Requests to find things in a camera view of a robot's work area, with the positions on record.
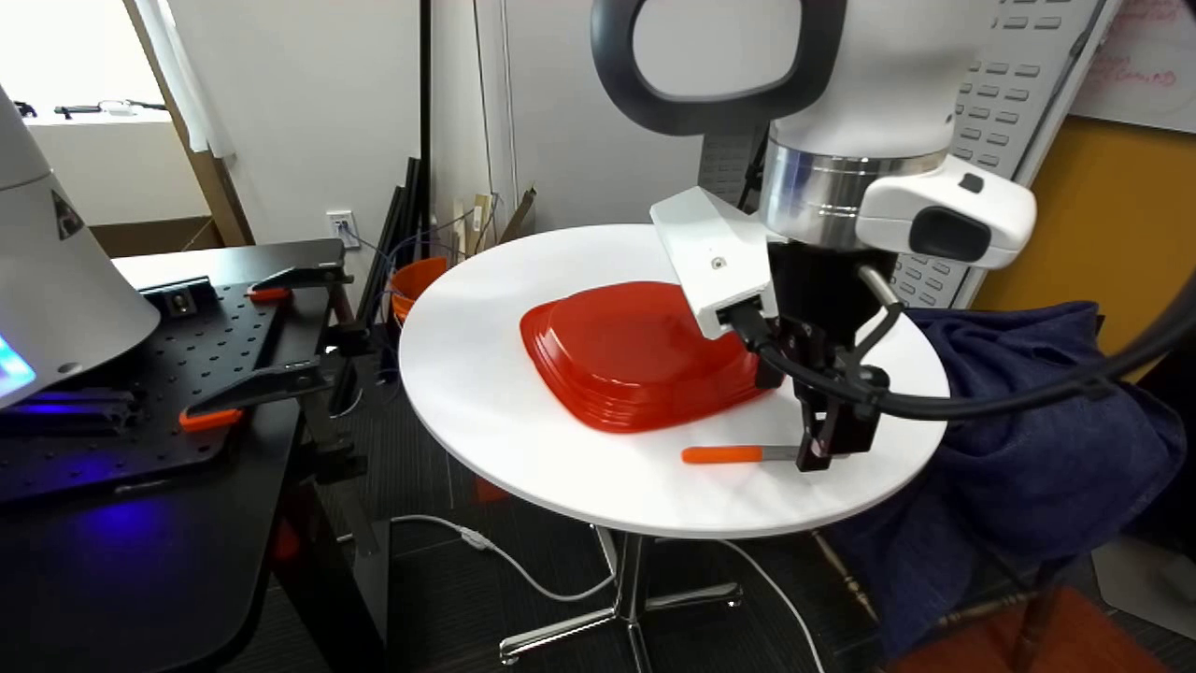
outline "blue screen light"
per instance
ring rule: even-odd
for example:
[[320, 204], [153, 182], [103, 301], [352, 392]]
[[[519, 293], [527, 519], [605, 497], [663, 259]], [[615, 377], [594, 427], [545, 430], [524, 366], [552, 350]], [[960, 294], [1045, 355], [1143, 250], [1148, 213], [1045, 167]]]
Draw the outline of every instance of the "blue screen light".
[[33, 380], [33, 366], [0, 337], [0, 400]]

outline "black desk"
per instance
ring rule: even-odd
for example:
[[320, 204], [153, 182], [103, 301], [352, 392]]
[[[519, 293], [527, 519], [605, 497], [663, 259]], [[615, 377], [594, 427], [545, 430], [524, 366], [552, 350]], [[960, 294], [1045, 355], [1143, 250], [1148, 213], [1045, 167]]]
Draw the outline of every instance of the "black desk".
[[[245, 284], [284, 264], [341, 260], [341, 241], [288, 241], [124, 259], [134, 284], [209, 276]], [[317, 350], [327, 293], [304, 286], [270, 362]], [[300, 403], [265, 403], [209, 471], [112, 501], [9, 511], [0, 519], [0, 670], [188, 670], [234, 653], [255, 632], [278, 519], [304, 497], [288, 467]], [[300, 617], [341, 670], [382, 658], [382, 640], [335, 549], [280, 570]], [[324, 622], [367, 632], [320, 634]]]

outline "red plastic container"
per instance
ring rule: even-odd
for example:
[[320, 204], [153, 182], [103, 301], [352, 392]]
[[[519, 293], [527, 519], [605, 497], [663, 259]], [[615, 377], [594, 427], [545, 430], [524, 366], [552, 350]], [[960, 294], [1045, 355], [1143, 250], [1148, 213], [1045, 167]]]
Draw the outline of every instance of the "red plastic container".
[[675, 284], [543, 301], [519, 334], [552, 396], [594, 430], [675, 427], [759, 396], [759, 360], [736, 337], [706, 339]]

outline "floor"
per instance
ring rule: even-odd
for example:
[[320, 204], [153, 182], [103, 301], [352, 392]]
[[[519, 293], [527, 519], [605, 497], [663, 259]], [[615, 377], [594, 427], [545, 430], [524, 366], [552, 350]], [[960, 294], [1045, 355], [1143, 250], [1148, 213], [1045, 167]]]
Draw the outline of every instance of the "floor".
[[[387, 511], [442, 511], [478, 528], [527, 570], [552, 590], [583, 590], [605, 575], [594, 529], [527, 503], [478, 509], [472, 473], [418, 432], [411, 408], [391, 389], [367, 389], [352, 420], [354, 442], [367, 451], [397, 455], [385, 465], [391, 494]], [[830, 673], [881, 670], [874, 622], [847, 594], [839, 575], [822, 560], [808, 533], [747, 543], [759, 563], [785, 585], [795, 609], [812, 622]], [[651, 651], [663, 673], [721, 673], [721, 670], [812, 670], [808, 644], [768, 585], [730, 549], [710, 543], [656, 543], [651, 544], [651, 594], [704, 583], [742, 583], [739, 609], [690, 609], [651, 622]], [[979, 579], [983, 594], [1004, 590], [1000, 579]], [[1091, 563], [1075, 563], [1069, 583], [1095, 594]], [[494, 673], [496, 640], [538, 629], [578, 609], [605, 604], [610, 590], [583, 604], [552, 604], [538, 599], [494, 552], [463, 544], [452, 529], [428, 524], [391, 528], [391, 579], [387, 579], [387, 640], [391, 670], [406, 673]], [[1151, 629], [1129, 613], [1115, 613], [1141, 646], [1171, 670], [1196, 670], [1196, 644]], [[258, 634], [227, 661], [232, 673], [288, 670], [320, 673], [320, 658], [306, 640], [288, 599], [270, 585]], [[633, 670], [615, 629], [568, 640], [543, 653], [527, 653], [524, 673], [613, 673]]]

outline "white round table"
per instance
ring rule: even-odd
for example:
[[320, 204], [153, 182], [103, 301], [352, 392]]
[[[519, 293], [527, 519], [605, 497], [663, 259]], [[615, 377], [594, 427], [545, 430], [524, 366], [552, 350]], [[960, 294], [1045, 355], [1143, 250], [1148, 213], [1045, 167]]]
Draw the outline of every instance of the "white round table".
[[[503, 661], [625, 622], [635, 670], [651, 670], [639, 632], [644, 539], [766, 539], [847, 519], [898, 494], [935, 455], [944, 430], [942, 423], [881, 415], [872, 451], [836, 455], [830, 471], [795, 471], [793, 458], [680, 465], [689, 446], [795, 446], [798, 403], [790, 386], [685, 427], [651, 432], [590, 430], [538, 377], [519, 339], [519, 319], [538, 301], [625, 280], [675, 280], [655, 228], [545, 230], [450, 270], [403, 320], [403, 389], [421, 427], [460, 465], [529, 503], [597, 529], [625, 529], [635, 543], [621, 552], [615, 604], [503, 640]], [[862, 362], [881, 366], [898, 392], [950, 392], [935, 347], [909, 319]]]

